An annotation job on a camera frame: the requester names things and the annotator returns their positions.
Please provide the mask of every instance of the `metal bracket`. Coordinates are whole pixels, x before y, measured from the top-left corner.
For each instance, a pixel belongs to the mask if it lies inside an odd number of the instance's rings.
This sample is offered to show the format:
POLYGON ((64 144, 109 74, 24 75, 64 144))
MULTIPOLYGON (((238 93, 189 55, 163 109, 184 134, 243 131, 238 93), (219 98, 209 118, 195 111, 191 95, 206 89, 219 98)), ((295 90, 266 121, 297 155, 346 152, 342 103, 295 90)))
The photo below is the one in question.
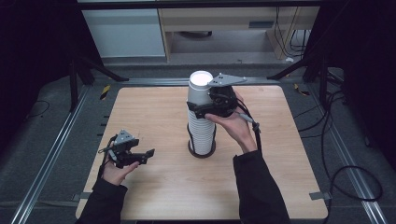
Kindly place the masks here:
POLYGON ((247 80, 248 79, 246 77, 235 77, 220 73, 218 76, 214 77, 209 83, 207 83, 207 86, 225 87, 231 86, 236 83, 246 82, 247 80))

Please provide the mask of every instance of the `person's hand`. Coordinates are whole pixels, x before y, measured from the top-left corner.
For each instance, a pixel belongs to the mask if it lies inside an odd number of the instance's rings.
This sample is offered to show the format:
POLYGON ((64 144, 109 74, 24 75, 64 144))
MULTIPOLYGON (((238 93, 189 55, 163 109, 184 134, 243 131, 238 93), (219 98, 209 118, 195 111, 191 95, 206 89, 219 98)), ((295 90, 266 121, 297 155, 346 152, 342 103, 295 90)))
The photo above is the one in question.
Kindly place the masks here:
POLYGON ((129 166, 125 166, 123 169, 118 168, 110 161, 109 156, 106 158, 106 165, 103 171, 102 178, 110 184, 119 186, 129 173, 139 166, 139 162, 136 161, 129 166))
MULTIPOLYGON (((236 97, 243 102, 242 96, 236 91, 236 97)), ((205 114, 205 118, 221 125, 227 133, 233 138, 244 153, 257 150, 256 143, 250 134, 248 122, 239 116, 244 113, 241 108, 237 107, 235 112, 228 118, 222 118, 213 114, 205 114)))

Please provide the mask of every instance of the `black jacket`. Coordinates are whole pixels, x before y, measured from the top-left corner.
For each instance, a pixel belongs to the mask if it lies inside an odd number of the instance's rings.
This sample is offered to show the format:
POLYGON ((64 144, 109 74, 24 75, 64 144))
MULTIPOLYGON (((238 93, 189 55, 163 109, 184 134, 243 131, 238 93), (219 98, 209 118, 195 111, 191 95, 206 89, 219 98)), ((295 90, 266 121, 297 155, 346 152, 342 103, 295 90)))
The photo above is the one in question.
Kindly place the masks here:
MULTIPOLYGON (((233 158, 239 194, 239 216, 244 224, 290 223, 288 211, 260 151, 233 158)), ((127 188, 99 179, 77 224, 120 223, 127 188)))

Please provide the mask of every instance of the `wooden table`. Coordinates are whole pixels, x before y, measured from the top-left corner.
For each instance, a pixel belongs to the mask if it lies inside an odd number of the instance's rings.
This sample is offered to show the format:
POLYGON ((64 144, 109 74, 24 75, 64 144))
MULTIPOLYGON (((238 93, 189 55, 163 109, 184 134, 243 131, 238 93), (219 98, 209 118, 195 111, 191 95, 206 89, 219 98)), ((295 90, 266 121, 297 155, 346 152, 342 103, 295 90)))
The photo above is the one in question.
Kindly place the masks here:
MULTIPOLYGON (((236 86, 261 124, 263 156, 284 197, 290 218, 325 218, 323 200, 283 91, 278 86, 236 86)), ((122 219, 239 219, 233 156, 241 149, 218 126, 215 153, 197 159, 188 151, 187 87, 121 89, 99 148, 125 129, 140 140, 132 152, 155 148, 148 164, 123 181, 122 219)), ((85 192, 91 192, 103 155, 93 162, 85 192)), ((87 200, 80 200, 77 217, 87 200)))

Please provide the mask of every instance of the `person's right hand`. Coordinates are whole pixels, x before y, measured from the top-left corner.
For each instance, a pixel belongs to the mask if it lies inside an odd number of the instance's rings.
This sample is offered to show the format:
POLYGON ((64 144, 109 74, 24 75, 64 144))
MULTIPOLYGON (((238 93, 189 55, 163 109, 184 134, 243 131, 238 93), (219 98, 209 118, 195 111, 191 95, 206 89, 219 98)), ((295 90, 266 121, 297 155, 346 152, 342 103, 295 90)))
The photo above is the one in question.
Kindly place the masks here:
MULTIPOLYGON (((243 102, 242 96, 236 91, 236 97, 243 102)), ((227 133, 233 138, 244 153, 257 150, 256 143, 250 134, 248 122, 239 116, 244 113, 241 108, 237 107, 235 112, 228 118, 222 118, 213 114, 205 114, 205 118, 221 125, 227 133)))

